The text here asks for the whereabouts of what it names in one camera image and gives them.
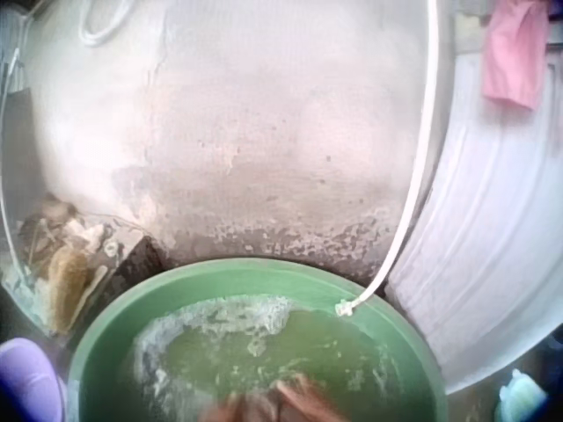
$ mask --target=purple object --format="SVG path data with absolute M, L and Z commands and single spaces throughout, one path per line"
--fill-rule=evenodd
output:
M 0 345 L 0 379 L 34 422 L 62 422 L 62 395 L 44 352 L 26 338 Z

